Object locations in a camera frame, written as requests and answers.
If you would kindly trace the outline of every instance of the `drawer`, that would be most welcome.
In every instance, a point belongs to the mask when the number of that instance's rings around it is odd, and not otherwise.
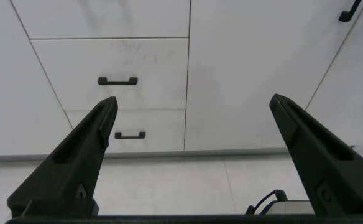
[[[73,128],[89,111],[66,111]],[[185,110],[119,110],[110,135],[106,153],[169,152],[184,150]],[[138,136],[143,139],[115,139],[121,136]]]
[[[33,40],[64,110],[185,108],[188,39]],[[98,78],[136,85],[99,85]]]
[[[31,39],[188,37],[190,0],[12,0]]]

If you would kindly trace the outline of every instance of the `black cabinet handle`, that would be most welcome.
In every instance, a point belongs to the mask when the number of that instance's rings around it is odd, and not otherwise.
[[[107,77],[99,77],[99,85],[136,85],[137,77],[130,77],[129,81],[107,81]]]
[[[115,133],[115,139],[143,139],[145,138],[145,131],[139,132],[138,136],[122,136],[122,133]]]
[[[355,0],[353,6],[351,6],[350,11],[343,11],[341,16],[339,17],[339,21],[341,22],[349,22],[351,18],[353,18],[354,13],[356,12],[358,5],[361,0]]]

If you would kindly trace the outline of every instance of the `tile floor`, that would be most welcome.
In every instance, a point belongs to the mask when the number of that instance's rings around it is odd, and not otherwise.
[[[6,200],[39,162],[0,162],[0,223]],[[106,159],[94,193],[99,214],[244,213],[274,189],[307,200],[288,155]]]

